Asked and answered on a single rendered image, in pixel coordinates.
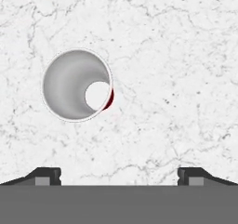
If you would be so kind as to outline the red cup with white inside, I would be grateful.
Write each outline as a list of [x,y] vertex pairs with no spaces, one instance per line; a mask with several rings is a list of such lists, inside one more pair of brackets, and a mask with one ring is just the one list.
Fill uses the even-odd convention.
[[[96,82],[109,86],[106,98],[94,110],[86,102],[86,90]],[[41,85],[48,109],[67,122],[84,122],[108,109],[114,99],[112,72],[93,51],[78,48],[57,55],[48,65]]]

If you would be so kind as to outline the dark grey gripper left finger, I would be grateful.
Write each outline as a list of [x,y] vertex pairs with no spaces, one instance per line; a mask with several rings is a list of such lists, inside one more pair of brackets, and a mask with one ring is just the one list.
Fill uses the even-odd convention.
[[60,186],[61,169],[59,167],[37,167],[25,177],[4,183],[4,186]]

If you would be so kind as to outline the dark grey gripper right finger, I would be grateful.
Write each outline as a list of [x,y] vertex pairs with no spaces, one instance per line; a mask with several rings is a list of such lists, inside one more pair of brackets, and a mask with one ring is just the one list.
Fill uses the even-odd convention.
[[180,167],[179,186],[237,186],[237,183],[210,175],[202,167]]

